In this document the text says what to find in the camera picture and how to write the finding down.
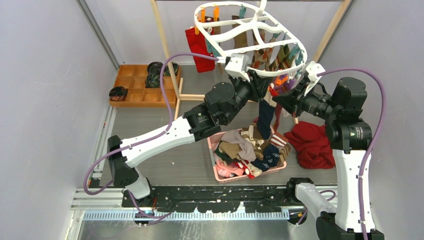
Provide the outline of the navy sock red cuff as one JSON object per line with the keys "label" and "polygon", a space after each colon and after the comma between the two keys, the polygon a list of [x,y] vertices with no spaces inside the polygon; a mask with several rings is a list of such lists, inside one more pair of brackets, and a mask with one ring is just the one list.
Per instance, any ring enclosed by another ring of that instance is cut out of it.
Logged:
{"label": "navy sock red cuff", "polygon": [[273,86],[274,84],[271,83],[267,87],[263,100],[259,102],[258,119],[256,122],[257,129],[265,140],[268,140],[271,136],[271,121],[277,107],[277,102],[273,100],[273,94],[276,93]]}

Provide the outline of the white plastic clip hanger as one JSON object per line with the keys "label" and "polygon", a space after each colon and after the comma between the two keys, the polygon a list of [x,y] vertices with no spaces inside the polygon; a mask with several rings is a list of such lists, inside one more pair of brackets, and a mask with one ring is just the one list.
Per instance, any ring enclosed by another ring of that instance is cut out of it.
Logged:
{"label": "white plastic clip hanger", "polygon": [[[260,13],[259,9],[251,10],[239,5],[204,6],[203,8],[200,6],[194,11],[195,32],[204,36],[208,50],[216,55],[218,63],[226,67],[232,54],[245,54],[249,56],[247,72],[256,71],[259,76],[264,77],[294,76],[305,68],[306,48],[288,28],[268,13],[266,8],[263,10],[262,17],[254,19],[254,14]],[[239,19],[232,20],[233,15],[239,16]],[[232,24],[239,24],[239,26],[232,28]],[[259,29],[266,32],[264,41],[261,39]],[[233,38],[242,32],[247,33],[248,47],[234,49]],[[253,33],[258,41],[257,45],[253,43]],[[290,49],[295,47],[296,55],[292,66],[283,70],[269,71],[270,64],[276,58],[280,47],[284,45],[288,45]],[[267,69],[262,69],[265,66],[260,69],[251,67],[254,51],[259,49],[269,49]]]}

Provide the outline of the maroon purple orange striped sock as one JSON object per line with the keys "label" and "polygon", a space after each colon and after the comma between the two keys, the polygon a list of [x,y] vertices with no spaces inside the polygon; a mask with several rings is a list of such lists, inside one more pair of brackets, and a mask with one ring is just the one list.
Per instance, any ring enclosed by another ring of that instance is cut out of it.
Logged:
{"label": "maroon purple orange striped sock", "polygon": [[[274,81],[274,91],[278,94],[288,92],[295,85],[296,79],[289,78],[287,75],[278,76]],[[280,104],[277,104],[274,111],[275,122],[273,124],[273,130],[276,132],[280,125],[280,118],[283,116],[284,118],[289,117],[290,114],[283,109]]]}

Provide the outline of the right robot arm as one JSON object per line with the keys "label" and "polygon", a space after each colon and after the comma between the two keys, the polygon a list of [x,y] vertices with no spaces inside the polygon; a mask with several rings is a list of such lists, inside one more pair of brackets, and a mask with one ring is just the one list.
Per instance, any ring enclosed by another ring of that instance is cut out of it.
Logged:
{"label": "right robot arm", "polygon": [[361,119],[367,98],[366,84],[353,77],[341,78],[333,93],[314,93],[317,84],[308,78],[273,100],[290,114],[306,112],[325,121],[337,173],[337,204],[332,205],[308,178],[292,177],[285,198],[291,205],[304,204],[315,218],[321,240],[382,240],[371,214],[369,162],[374,133]]}

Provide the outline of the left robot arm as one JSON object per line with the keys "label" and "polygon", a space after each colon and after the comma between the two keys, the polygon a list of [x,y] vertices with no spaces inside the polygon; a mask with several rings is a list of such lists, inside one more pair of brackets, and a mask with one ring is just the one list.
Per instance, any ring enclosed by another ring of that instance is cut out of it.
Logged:
{"label": "left robot arm", "polygon": [[148,207],[153,193],[147,178],[137,170],[143,161],[177,146],[206,139],[227,126],[248,101],[259,103],[273,82],[272,77],[247,72],[249,81],[230,77],[215,84],[204,95],[204,102],[186,111],[171,123],[132,138],[117,135],[107,140],[108,164],[114,187],[129,190],[136,203]]}

